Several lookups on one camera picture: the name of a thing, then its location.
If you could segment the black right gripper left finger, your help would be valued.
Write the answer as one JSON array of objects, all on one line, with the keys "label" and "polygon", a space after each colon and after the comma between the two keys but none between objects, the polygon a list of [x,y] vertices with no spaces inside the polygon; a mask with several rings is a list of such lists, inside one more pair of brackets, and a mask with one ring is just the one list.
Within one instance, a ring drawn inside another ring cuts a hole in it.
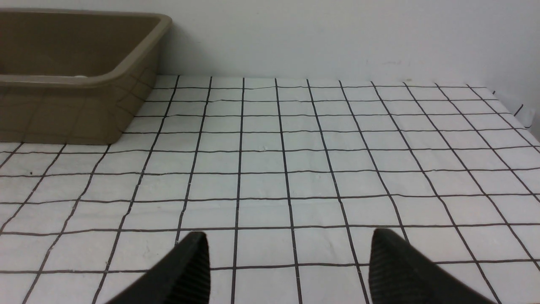
[{"label": "black right gripper left finger", "polygon": [[110,304],[208,304],[210,252],[204,232],[191,232]]}]

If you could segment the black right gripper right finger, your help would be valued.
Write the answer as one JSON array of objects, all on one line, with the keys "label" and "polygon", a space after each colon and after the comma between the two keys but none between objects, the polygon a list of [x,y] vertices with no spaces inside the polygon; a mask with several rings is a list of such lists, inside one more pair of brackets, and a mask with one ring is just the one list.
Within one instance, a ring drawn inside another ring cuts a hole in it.
[{"label": "black right gripper right finger", "polygon": [[386,228],[373,232],[369,285],[374,304],[492,304]]}]

